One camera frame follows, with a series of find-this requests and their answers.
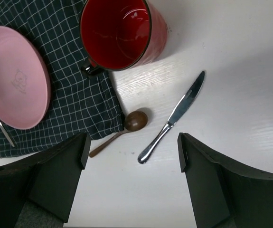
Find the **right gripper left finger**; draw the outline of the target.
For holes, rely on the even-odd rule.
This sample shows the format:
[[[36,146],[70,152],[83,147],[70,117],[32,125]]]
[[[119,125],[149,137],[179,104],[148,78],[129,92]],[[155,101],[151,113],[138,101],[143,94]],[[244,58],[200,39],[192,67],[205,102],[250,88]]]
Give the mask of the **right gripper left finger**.
[[[0,166],[0,228],[61,228],[68,222],[91,139],[86,133]]]

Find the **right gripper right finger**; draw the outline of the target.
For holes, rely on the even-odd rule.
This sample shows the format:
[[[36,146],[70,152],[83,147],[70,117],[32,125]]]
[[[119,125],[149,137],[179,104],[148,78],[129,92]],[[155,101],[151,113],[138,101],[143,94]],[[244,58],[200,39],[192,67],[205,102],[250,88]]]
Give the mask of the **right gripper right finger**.
[[[199,228],[273,228],[273,173],[180,133],[178,151]]]

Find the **silver fork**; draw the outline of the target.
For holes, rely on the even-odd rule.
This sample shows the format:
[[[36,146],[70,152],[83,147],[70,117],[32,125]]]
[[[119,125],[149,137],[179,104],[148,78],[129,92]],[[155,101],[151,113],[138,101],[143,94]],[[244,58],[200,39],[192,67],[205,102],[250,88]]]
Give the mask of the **silver fork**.
[[[9,134],[7,133],[6,129],[3,127],[2,122],[0,121],[0,129],[2,131],[2,133],[4,134],[4,136],[6,137],[6,139],[8,140],[8,142],[10,143],[10,145],[12,147],[15,147],[14,142],[12,141],[12,139],[10,138]]]

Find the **dark checkered cloth napkin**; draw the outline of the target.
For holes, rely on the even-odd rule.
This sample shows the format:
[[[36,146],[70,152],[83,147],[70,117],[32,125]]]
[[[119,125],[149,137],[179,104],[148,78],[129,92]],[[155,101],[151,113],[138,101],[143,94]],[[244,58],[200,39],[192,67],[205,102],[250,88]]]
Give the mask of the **dark checkered cloth napkin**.
[[[0,130],[0,158],[40,152],[86,132],[93,140],[123,129],[124,115],[108,73],[82,75],[87,53],[80,40],[82,0],[0,0],[0,25],[27,37],[51,77],[51,102],[41,123],[29,130]]]

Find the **pink plate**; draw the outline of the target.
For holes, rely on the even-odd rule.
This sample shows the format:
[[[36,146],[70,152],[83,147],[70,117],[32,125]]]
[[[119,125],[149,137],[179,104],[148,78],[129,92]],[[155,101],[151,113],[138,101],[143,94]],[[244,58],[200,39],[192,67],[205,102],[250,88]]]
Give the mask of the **pink plate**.
[[[43,58],[19,32],[0,26],[0,120],[16,129],[31,129],[45,116],[51,98]]]

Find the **red mug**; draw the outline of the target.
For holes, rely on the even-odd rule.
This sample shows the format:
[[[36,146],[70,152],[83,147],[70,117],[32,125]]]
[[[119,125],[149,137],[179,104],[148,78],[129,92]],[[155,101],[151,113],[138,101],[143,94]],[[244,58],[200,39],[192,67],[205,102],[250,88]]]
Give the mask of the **red mug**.
[[[168,36],[164,18],[147,0],[87,0],[79,25],[87,53],[80,71],[88,78],[155,61]]]

